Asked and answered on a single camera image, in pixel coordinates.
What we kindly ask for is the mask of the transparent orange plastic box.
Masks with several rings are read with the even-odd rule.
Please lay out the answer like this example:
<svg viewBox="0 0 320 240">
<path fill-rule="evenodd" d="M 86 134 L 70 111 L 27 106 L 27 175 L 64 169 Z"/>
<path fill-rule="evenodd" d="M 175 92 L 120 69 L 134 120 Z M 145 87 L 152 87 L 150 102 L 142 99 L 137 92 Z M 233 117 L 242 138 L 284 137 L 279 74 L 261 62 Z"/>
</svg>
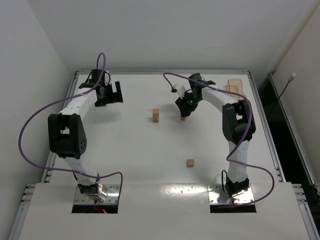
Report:
<svg viewBox="0 0 320 240">
<path fill-rule="evenodd" d="M 228 79 L 225 86 L 226 91 L 231 92 L 229 95 L 238 101 L 244 100 L 246 95 L 243 93 L 243 83 L 241 79 Z"/>
</svg>

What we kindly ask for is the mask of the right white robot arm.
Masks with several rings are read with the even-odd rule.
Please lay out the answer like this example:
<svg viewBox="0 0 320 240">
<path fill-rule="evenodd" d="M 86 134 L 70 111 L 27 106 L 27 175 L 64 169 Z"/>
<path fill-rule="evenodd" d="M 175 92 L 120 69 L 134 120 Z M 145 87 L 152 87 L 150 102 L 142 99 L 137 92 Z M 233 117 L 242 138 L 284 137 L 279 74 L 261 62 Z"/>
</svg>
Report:
<svg viewBox="0 0 320 240">
<path fill-rule="evenodd" d="M 222 189 L 230 197 L 246 191 L 249 188 L 246 166 L 248 148 L 256 131 L 251 104 L 243 97 L 238 100 L 226 90 L 219 90 L 213 81 L 204 81 L 199 73 L 191 75 L 188 82 L 189 89 L 177 84 L 171 87 L 173 93 L 178 93 L 175 104 L 181 118 L 190 116 L 201 101 L 212 104 L 222 113 L 222 132 L 229 145 L 226 158 L 229 167 Z"/>
</svg>

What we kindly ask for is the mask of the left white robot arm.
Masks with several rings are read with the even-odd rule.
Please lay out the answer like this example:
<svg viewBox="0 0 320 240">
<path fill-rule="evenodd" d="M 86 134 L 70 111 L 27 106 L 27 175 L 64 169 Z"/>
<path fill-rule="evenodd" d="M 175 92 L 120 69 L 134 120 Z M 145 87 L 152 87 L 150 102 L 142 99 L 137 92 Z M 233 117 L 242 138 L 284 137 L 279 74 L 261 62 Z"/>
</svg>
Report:
<svg viewBox="0 0 320 240">
<path fill-rule="evenodd" d="M 108 75 L 102 69 L 93 69 L 87 80 L 80 84 L 76 97 L 59 113 L 48 117 L 50 151 L 71 167 L 80 193 L 96 202 L 103 201 L 108 194 L 98 172 L 83 156 L 88 142 L 82 120 L 92 106 L 123 102 L 120 83 L 105 81 Z"/>
</svg>

